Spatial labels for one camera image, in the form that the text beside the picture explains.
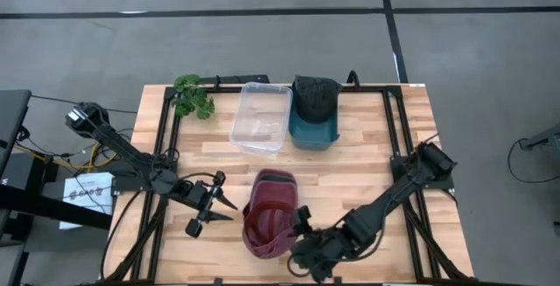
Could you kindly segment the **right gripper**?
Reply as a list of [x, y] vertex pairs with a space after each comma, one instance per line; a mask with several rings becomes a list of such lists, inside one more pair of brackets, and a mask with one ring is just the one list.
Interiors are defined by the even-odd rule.
[[314, 230], [310, 223], [308, 206], [294, 211], [292, 220], [293, 237], [301, 237], [290, 248], [288, 271], [297, 278], [310, 276], [316, 283], [333, 277], [333, 268], [344, 255], [342, 245], [336, 240], [335, 227]]

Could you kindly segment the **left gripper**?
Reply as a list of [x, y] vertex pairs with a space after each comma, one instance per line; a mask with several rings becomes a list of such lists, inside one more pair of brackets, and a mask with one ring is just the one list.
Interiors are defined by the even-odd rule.
[[216, 213], [211, 210], [214, 200], [218, 200], [223, 205], [231, 209], [237, 210], [229, 199], [226, 198], [222, 190], [226, 176], [223, 171], [217, 171], [212, 175], [213, 183], [206, 184], [202, 180], [198, 180], [187, 196], [187, 200], [194, 203], [194, 208], [198, 210], [195, 218], [189, 220], [185, 233], [193, 238], [198, 238], [202, 232], [203, 224], [211, 221], [230, 221], [232, 217], [222, 213]]

